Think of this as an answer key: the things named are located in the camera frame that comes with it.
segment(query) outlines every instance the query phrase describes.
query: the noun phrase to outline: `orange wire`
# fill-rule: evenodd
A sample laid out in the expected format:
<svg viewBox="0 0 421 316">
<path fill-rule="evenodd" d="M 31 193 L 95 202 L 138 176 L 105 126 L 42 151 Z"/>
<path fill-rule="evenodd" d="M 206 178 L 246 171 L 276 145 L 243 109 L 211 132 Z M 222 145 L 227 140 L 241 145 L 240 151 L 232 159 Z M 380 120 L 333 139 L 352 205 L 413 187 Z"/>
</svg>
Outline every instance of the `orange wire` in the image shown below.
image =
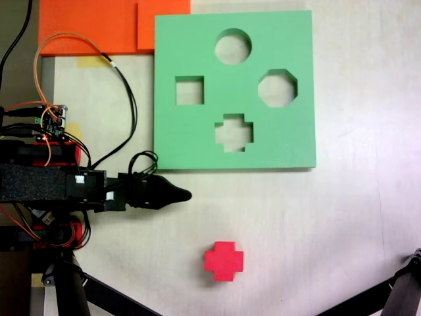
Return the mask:
<svg viewBox="0 0 421 316">
<path fill-rule="evenodd" d="M 44 110 L 44 112 L 42 112 L 42 115 L 41 115 L 41 122 L 40 122 L 40 125 L 41 125 L 41 128 L 42 128 L 42 123 L 43 123 L 43 121 L 44 121 L 44 115 L 45 115 L 45 113 L 49 110 L 50 108 L 48 107 L 48 108 L 46 108 L 45 110 Z M 44 167 L 46 167 L 46 166 L 48 166 L 48 164 L 50 163 L 50 160 L 51 160 L 51 146 L 50 146 L 50 143 L 48 142 L 48 137 L 47 137 L 47 135 L 44 135 L 44 140 L 45 140 L 45 143 L 47 143 L 47 147 L 48 147 L 48 160 L 47 160 L 47 162 L 45 163 L 45 165 L 44 165 Z"/>
<path fill-rule="evenodd" d="M 32 232 L 30 232 L 28 229 L 26 229 L 25 226 L 23 226 L 22 224 L 20 224 L 16 219 L 14 219 L 12 217 L 12 215 L 10 215 L 3 206 L 0 205 L 0 211 L 2 211 L 9 219 L 11 219 L 15 224 L 17 224 L 21 229 L 23 229 L 28 235 L 30 235 L 33 239 L 35 239 L 36 241 L 41 241 L 41 238 L 36 236 L 35 234 L 33 234 Z M 72 228 L 72 237 L 68 242 L 65 242 L 64 244 L 61 245 L 56 245 L 56 244 L 50 244 L 51 246 L 54 247 L 65 247 L 70 245 L 71 243 L 73 243 L 75 237 L 76 237 L 76 231 L 74 230 L 74 227 L 72 225 L 72 223 L 70 223 L 70 227 Z"/>
<path fill-rule="evenodd" d="M 33 239 L 39 241 L 39 238 L 35 235 L 33 235 L 29 230 L 27 230 L 22 224 L 20 224 L 16 219 L 14 219 L 5 209 L 3 206 L 0 205 L 0 211 L 2 211 L 9 219 L 11 219 L 15 224 L 21 227 L 29 236 L 31 236 Z"/>
<path fill-rule="evenodd" d="M 48 43 L 53 38 L 57 38 L 59 36 L 73 36 L 75 38 L 81 38 L 81 39 L 87 41 L 88 43 L 90 43 L 92 46 L 94 46 L 94 48 L 96 48 L 96 50 L 98 50 L 98 52 L 100 54 L 103 53 L 103 51 L 98 47 L 97 44 L 95 44 L 93 41 L 91 41 L 86 36 L 83 36 L 83 35 L 81 35 L 79 33 L 74 33 L 74 32 L 59 32 L 59 33 L 52 34 L 49 37 L 47 37 L 45 40 L 43 40 L 43 42 L 39 45 L 38 50 L 37 50 L 37 52 L 35 54 L 35 59 L 34 59 L 34 81 L 35 81 L 35 85 L 36 85 L 36 88 L 37 88 L 39 97 L 44 102 L 47 102 L 47 98 L 45 97 L 45 95 L 44 95 L 44 93 L 43 93 L 43 91 L 41 89 L 41 84 L 39 83 L 39 78 L 38 78 L 38 73 L 37 73 L 39 54 L 41 53 L 41 50 L 43 49 L 43 47 L 45 46 L 46 43 Z"/>
<path fill-rule="evenodd" d="M 53 105 L 53 104 L 51 104 L 51 103 L 44 102 L 44 101 L 27 101 L 27 102 L 20 102 L 20 103 L 17 103 L 17 104 L 11 105 L 10 107 L 5 108 L 5 111 L 7 112 L 7 111 L 10 111 L 10 110 L 15 109 L 15 108 L 17 108 L 17 107 L 21 107 L 21 106 L 23 106 L 23 105 L 29 105 L 29 104 L 46 104 L 46 105 L 48 105 L 49 107 L 53 107 L 53 108 L 55 108 L 55 109 L 58 109 L 58 108 L 59 108 L 59 107 L 57 107 L 56 105 Z"/>
</svg>

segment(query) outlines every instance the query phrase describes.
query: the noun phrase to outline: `square hole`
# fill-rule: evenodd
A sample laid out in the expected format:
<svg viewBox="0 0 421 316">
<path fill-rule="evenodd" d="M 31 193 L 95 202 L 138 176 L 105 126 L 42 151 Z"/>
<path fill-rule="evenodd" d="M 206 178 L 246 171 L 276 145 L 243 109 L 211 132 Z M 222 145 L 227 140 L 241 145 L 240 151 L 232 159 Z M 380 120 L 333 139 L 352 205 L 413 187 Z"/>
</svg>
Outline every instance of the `square hole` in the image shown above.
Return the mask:
<svg viewBox="0 0 421 316">
<path fill-rule="evenodd" d="M 176 104 L 201 105 L 205 104 L 203 76 L 176 77 Z"/>
</svg>

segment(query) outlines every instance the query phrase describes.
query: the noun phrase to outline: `red cross block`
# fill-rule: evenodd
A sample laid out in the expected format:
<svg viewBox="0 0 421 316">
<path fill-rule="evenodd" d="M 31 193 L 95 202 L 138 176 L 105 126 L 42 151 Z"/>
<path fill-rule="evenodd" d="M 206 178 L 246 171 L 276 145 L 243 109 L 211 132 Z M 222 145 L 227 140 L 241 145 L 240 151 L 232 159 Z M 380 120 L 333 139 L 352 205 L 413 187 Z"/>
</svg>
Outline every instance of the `red cross block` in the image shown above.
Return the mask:
<svg viewBox="0 0 421 316">
<path fill-rule="evenodd" d="M 235 250 L 235 242 L 215 242 L 205 252 L 205 270 L 213 271 L 214 281 L 234 281 L 235 272 L 243 272 L 244 253 Z"/>
</svg>

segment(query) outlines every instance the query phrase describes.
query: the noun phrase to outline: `red wire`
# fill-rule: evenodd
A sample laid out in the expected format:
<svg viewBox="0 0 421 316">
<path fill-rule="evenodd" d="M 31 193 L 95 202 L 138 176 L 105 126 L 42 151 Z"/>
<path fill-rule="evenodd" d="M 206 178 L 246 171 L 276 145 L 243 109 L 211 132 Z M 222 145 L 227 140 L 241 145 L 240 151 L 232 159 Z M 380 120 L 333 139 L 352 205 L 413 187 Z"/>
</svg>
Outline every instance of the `red wire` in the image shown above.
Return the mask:
<svg viewBox="0 0 421 316">
<path fill-rule="evenodd" d="M 33 239 L 38 240 L 37 236 L 34 236 L 29 230 L 27 230 L 22 224 L 20 224 L 16 219 L 14 219 L 5 209 L 3 206 L 0 205 L 0 211 L 2 211 L 9 219 L 11 219 L 15 224 L 21 227 L 21 229 L 25 230 L 25 232 L 31 236 Z"/>
</svg>

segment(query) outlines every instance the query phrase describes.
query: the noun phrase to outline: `orange foam sheet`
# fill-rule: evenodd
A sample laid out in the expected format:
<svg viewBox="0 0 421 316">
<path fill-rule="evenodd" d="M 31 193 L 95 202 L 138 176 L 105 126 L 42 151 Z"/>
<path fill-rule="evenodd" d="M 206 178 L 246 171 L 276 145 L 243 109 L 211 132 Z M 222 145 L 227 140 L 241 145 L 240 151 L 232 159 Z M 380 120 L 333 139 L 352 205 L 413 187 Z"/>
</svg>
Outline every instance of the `orange foam sheet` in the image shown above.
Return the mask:
<svg viewBox="0 0 421 316">
<path fill-rule="evenodd" d="M 189 13 L 190 0 L 39 0 L 38 43 L 57 32 L 76 32 L 107 54 L 153 53 L 155 15 Z M 54 39 L 41 51 L 43 56 L 97 54 L 71 36 Z"/>
<path fill-rule="evenodd" d="M 190 14 L 190 0 L 139 0 L 139 32 L 137 49 L 143 54 L 152 54 L 155 49 L 155 16 Z"/>
</svg>

